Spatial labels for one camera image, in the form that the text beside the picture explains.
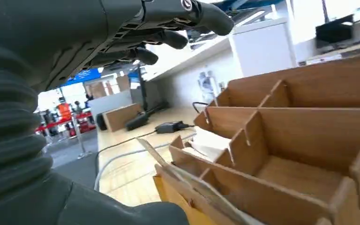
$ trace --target ceiling light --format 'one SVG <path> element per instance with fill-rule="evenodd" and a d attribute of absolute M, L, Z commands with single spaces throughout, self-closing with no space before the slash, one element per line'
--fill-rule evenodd
<path fill-rule="evenodd" d="M 238 23 L 236 26 L 242 26 L 244 24 L 246 24 L 247 22 L 251 21 L 251 20 L 254 20 L 256 19 L 257 17 L 259 17 L 261 14 L 263 14 L 265 11 L 262 10 L 262 11 L 259 11 L 253 15 L 251 15 L 250 17 L 246 18 L 245 20 L 241 21 L 240 23 Z"/>
<path fill-rule="evenodd" d="M 207 34 L 201 34 L 201 36 L 208 36 L 208 35 L 211 35 L 211 34 L 215 34 L 215 33 L 212 31 L 212 32 L 209 32 Z"/>

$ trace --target person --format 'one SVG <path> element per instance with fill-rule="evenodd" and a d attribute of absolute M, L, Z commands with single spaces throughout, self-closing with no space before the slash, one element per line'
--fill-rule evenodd
<path fill-rule="evenodd" d="M 89 106 L 89 101 L 90 100 L 93 100 L 94 99 L 94 97 L 92 96 L 92 95 L 88 95 L 88 94 L 86 94 L 86 102 L 85 102 L 85 108 L 90 108 L 90 106 Z"/>
<path fill-rule="evenodd" d="M 76 114 L 81 114 L 83 109 L 79 106 L 80 103 L 78 101 L 75 101 L 75 105 L 76 105 L 76 108 L 75 108 L 75 113 Z"/>
<path fill-rule="evenodd" d="M 61 120 L 70 120 L 71 119 L 71 110 L 70 110 L 69 104 L 66 103 L 66 101 L 62 97 L 59 98 L 59 101 L 60 101 L 60 104 L 57 106 L 57 108 L 59 109 L 59 112 L 61 115 Z"/>

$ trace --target black robotic arm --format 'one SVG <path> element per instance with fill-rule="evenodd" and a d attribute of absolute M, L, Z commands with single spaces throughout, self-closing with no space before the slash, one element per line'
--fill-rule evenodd
<path fill-rule="evenodd" d="M 33 112 L 39 92 L 104 63 L 101 55 L 148 61 L 155 56 L 133 44 L 180 48 L 169 30 L 225 35 L 232 26 L 193 0 L 0 0 L 0 225 L 187 224 L 174 204 L 127 207 L 51 171 Z"/>

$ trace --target white wall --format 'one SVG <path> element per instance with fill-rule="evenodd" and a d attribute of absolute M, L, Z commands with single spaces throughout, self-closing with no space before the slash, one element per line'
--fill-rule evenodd
<path fill-rule="evenodd" d="M 203 71 L 213 72 L 217 83 L 241 78 L 233 60 L 231 49 L 213 55 L 207 60 L 196 63 L 192 67 L 156 81 L 162 98 L 173 107 L 191 107 L 195 101 L 203 101 L 198 85 L 199 74 Z"/>

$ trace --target wooden table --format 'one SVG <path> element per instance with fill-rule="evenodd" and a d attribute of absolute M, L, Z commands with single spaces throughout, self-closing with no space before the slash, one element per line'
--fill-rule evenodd
<path fill-rule="evenodd" d="M 194 109 L 168 109 L 158 112 L 150 117 L 149 123 L 132 131 L 122 129 L 116 132 L 98 131 L 98 149 L 120 143 L 132 137 L 149 133 L 164 122 L 182 120 L 184 123 L 193 124 L 197 113 Z M 186 137 L 194 133 L 192 128 L 172 134 L 151 134 L 143 137 L 152 146 L 170 143 L 175 137 Z M 143 147 L 137 140 L 129 141 L 117 147 L 102 152 L 99 156 L 100 168 L 111 158 Z M 158 149 L 165 160 L 170 162 L 171 156 L 168 147 Z M 152 176 L 155 175 L 156 161 L 148 152 L 142 152 L 118 158 L 111 162 L 105 169 L 100 180 L 100 192 L 120 201 L 128 206 L 137 206 L 143 203 L 160 201 Z"/>

